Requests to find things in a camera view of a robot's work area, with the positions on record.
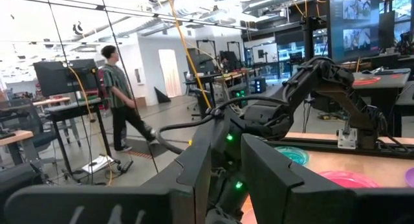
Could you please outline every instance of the ceiling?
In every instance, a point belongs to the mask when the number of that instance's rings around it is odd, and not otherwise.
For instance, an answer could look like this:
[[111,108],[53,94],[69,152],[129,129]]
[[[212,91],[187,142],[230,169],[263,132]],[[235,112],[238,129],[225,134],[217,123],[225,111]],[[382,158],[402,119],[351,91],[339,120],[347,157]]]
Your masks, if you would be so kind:
[[[0,72],[8,77],[7,80],[18,82],[23,79],[24,74],[33,74],[32,63],[42,58],[61,58],[63,52],[59,43],[60,38],[64,42],[65,52],[72,57],[96,55],[102,45],[114,42],[105,11],[95,10],[97,6],[103,6],[102,0],[50,0],[51,3],[55,3],[51,5],[52,12],[50,6],[42,1],[45,0],[0,0]],[[135,15],[136,11],[144,11],[165,14],[168,17],[171,15],[168,0],[104,1],[106,6],[117,8],[117,12],[108,14],[118,40],[127,41],[133,33],[148,36],[165,28],[175,27],[168,19]],[[274,13],[257,17],[251,14],[251,11],[243,12],[243,3],[251,1],[255,0],[173,0],[179,17],[199,19],[218,27],[222,23],[237,26],[240,21],[261,21],[274,17]],[[190,25],[202,27],[206,24],[183,21],[181,27],[186,28]],[[31,79],[33,76],[25,77],[23,80]]]

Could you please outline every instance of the purple bowl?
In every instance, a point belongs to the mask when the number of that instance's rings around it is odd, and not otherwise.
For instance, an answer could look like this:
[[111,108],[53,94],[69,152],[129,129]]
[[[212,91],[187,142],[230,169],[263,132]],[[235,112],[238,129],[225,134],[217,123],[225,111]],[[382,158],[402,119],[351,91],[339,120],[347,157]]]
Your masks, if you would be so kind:
[[406,172],[406,183],[408,186],[414,188],[414,168],[410,168]]

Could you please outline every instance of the door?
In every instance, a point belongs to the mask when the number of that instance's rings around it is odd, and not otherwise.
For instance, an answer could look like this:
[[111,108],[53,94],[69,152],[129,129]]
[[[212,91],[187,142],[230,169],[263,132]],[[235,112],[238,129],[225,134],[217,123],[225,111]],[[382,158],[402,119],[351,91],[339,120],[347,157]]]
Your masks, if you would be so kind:
[[179,69],[173,49],[158,50],[168,98],[182,95]]

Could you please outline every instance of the dark hair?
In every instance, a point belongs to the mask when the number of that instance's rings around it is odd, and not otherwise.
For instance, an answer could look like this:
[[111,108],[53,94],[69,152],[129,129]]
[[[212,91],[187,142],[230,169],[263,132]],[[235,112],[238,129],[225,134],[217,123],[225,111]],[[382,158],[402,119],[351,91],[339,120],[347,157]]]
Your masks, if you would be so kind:
[[116,52],[116,47],[112,45],[104,46],[103,49],[101,50],[102,56],[104,56],[104,58],[107,58],[107,59],[111,58],[111,55],[114,52]]

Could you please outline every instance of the black pants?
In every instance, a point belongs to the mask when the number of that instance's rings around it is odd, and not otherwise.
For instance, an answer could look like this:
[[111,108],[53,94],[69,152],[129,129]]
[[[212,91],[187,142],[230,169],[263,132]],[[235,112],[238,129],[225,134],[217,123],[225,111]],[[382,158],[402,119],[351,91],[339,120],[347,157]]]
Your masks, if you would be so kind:
[[146,140],[154,140],[151,134],[151,128],[147,129],[145,122],[141,120],[141,116],[130,107],[112,108],[112,125],[114,129],[114,148],[122,150],[121,138],[122,130],[126,128],[125,121],[128,121],[138,132],[141,133]]

